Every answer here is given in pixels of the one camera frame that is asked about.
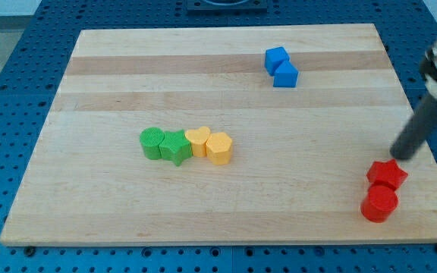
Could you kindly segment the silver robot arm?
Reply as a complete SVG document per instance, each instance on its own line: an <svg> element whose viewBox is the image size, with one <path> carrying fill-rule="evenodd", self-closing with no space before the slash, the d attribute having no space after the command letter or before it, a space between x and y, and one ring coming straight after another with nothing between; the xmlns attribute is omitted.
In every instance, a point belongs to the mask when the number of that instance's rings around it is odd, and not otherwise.
<svg viewBox="0 0 437 273"><path fill-rule="evenodd" d="M413 158L437 127L437 40L426 50L419 72L427 93L390 147L390 155L398 160Z"/></svg>

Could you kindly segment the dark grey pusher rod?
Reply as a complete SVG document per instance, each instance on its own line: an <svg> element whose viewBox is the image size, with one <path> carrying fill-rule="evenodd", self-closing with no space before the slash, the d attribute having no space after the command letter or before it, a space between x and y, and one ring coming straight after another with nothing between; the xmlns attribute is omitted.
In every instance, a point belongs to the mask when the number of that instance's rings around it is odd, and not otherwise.
<svg viewBox="0 0 437 273"><path fill-rule="evenodd" d="M437 98L427 93L415 108L410 120L391 145L390 155L410 160L437 126Z"/></svg>

